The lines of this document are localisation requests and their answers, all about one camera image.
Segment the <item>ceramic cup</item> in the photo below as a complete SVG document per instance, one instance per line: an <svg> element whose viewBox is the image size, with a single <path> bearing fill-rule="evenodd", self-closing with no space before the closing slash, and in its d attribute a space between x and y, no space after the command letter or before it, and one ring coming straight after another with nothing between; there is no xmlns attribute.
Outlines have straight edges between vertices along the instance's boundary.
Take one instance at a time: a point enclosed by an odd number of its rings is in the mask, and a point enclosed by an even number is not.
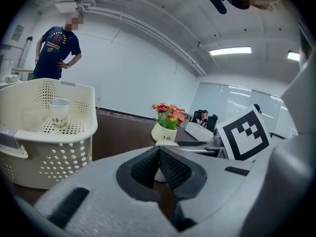
<svg viewBox="0 0 316 237"><path fill-rule="evenodd" d="M55 98L50 100L48 103L53 125L56 128L66 127L69 112L69 101L63 98Z"/></svg>

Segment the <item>white container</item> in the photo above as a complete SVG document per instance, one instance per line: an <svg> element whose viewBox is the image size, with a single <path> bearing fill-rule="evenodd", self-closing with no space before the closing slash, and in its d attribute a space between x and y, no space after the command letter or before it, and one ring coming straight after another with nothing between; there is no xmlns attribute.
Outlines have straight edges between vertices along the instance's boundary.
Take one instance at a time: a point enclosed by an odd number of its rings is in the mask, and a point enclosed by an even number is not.
<svg viewBox="0 0 316 237"><path fill-rule="evenodd" d="M52 123L49 101L69 101L68 126ZM37 79L0 90L0 170L13 183L50 189L92 162L98 127L94 89L54 79ZM25 129L25 111L39 111L39 131Z"/></svg>
<svg viewBox="0 0 316 237"><path fill-rule="evenodd" d="M176 139L177 129L170 130L162 127L157 122L156 125L152 129L152 137L154 140L171 140L174 141Z"/></svg>
<svg viewBox="0 0 316 237"><path fill-rule="evenodd" d="M49 102L49 112L53 125L56 128L64 128L67 126L69 101L63 98L55 98Z"/></svg>
<svg viewBox="0 0 316 237"><path fill-rule="evenodd" d="M13 59L3 59L0 64L0 82L4 82L5 78L11 74Z"/></svg>

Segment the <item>perforated basket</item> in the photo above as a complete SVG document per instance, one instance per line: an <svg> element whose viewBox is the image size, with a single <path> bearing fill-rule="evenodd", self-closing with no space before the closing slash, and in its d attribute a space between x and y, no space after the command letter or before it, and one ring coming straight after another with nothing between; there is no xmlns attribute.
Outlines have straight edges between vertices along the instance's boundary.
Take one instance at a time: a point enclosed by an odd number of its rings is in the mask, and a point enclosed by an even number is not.
<svg viewBox="0 0 316 237"><path fill-rule="evenodd" d="M54 128L48 101L70 101L67 128ZM37 79L0 90L0 169L14 183L49 189L92 161L97 129L94 89L53 79ZM25 131L22 113L37 108L38 132Z"/></svg>
<svg viewBox="0 0 316 237"><path fill-rule="evenodd" d="M4 82L5 78L11 74L13 59L3 59L0 64L0 82Z"/></svg>

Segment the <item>fluorescent light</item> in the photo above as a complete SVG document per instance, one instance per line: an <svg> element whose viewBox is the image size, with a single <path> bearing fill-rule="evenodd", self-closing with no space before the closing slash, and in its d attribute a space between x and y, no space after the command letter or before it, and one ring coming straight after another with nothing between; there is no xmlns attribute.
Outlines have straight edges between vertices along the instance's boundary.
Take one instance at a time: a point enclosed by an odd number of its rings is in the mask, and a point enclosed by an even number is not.
<svg viewBox="0 0 316 237"><path fill-rule="evenodd" d="M283 103L282 99L280 99L279 97L270 96L270 98L272 98L272 99L274 99L274 100L277 100L277 101Z"/></svg>
<svg viewBox="0 0 316 237"><path fill-rule="evenodd" d="M261 113L262 115L264 115L264 116L267 116L267 117L270 117L270 118L272 118L273 119L273 117L272 116L269 116L268 114L265 114L265 113Z"/></svg>
<svg viewBox="0 0 316 237"><path fill-rule="evenodd" d="M242 93L239 93L239 92L230 91L230 93L231 94L236 94L236 95L242 95L242 96L245 96L245 97L250 97L249 95L242 94Z"/></svg>
<svg viewBox="0 0 316 237"><path fill-rule="evenodd" d="M211 50L209 52L212 56L220 54L232 54L232 53L251 53L251 47L232 47L232 48L223 48L217 50Z"/></svg>
<svg viewBox="0 0 316 237"><path fill-rule="evenodd" d="M243 88L243 87L237 87L237 86L230 86L228 85L228 88L231 89L240 89L240 90L245 90L245 91L251 91L251 89Z"/></svg>
<svg viewBox="0 0 316 237"><path fill-rule="evenodd" d="M290 60L294 61L299 61L300 60L300 54L299 53L294 53L294 52L289 52L287 55L287 58Z"/></svg>

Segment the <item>black strip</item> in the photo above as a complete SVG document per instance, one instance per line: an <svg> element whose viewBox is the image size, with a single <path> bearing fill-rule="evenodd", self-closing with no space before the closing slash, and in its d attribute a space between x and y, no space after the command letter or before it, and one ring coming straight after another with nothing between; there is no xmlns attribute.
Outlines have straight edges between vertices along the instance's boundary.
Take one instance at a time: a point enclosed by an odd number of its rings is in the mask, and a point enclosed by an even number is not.
<svg viewBox="0 0 316 237"><path fill-rule="evenodd" d="M225 168L226 171L241 175L241 176L247 176L249 173L249 170L242 169L242 168L235 168L235 167L227 167Z"/></svg>
<svg viewBox="0 0 316 237"><path fill-rule="evenodd" d="M285 137L283 137L283 136L281 136L281 135L278 135L278 134L276 134L276 133L274 133L274 132L271 132L270 134L271 134L271 138L272 138L272 136L275 136L275 137L280 138L280 139L282 139L282 140L285 140L285 139L286 139Z"/></svg>
<svg viewBox="0 0 316 237"><path fill-rule="evenodd" d="M47 219L56 226L65 228L88 194L89 191L85 188L74 189Z"/></svg>
<svg viewBox="0 0 316 237"><path fill-rule="evenodd" d="M205 145L205 141L178 141L177 144L179 146L189 146L189 147L195 147L195 146L200 146L200 145Z"/></svg>
<svg viewBox="0 0 316 237"><path fill-rule="evenodd" d="M154 120L154 118L149 118L149 117L144 117L144 116L139 116L139 115L134 115L131 113L124 113L124 112L119 112L119 111L114 111L114 110L110 110L110 109L106 109L106 108L102 108L102 107L95 107L97 110L102 110L102 111L106 111L106 112L110 112L110 113L116 113L116 114L121 114L121 115L125 115L125 116L130 116L130 117L134 117L134 118L139 118L139 119L148 119L148 120Z"/></svg>

